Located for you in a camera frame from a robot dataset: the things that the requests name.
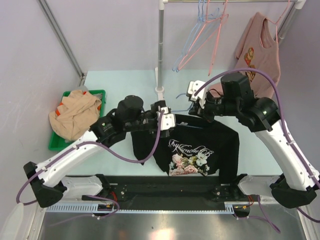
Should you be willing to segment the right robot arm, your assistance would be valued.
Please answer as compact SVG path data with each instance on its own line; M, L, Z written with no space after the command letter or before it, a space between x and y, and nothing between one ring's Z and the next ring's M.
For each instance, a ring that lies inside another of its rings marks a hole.
M209 122L216 116L236 117L264 143L282 170L281 175L265 178L243 176L230 188L231 196L237 201L248 195L265 196L288 209L309 205L320 188L320 173L289 135L279 103L256 98L248 77L240 72L232 71L219 79L223 92L219 97L212 97L207 82L188 84L186 95L193 103L189 114Z

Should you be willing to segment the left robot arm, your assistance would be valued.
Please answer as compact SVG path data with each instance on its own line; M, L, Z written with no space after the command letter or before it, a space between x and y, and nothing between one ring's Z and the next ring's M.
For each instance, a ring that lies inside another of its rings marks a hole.
M26 163L23 170L27 182L22 187L31 187L35 202L41 208L50 207L62 199L107 199L111 188L101 174L90 177L67 177L67 174L102 149L128 163L142 164L150 159L160 138L169 136L176 127L176 117L164 100L152 104L150 110L144 110L143 106L140 97L126 96L117 108L99 118L81 137L54 157L41 163ZM128 159L110 149L123 141L127 133L140 131L155 134L154 146L144 159Z

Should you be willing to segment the black t-shirt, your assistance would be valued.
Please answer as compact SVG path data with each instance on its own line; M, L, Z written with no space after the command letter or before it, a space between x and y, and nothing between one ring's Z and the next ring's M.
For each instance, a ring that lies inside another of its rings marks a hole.
M218 173L219 182L237 178L239 134L219 121L177 114L176 127L161 137L153 153L157 167L168 176Z

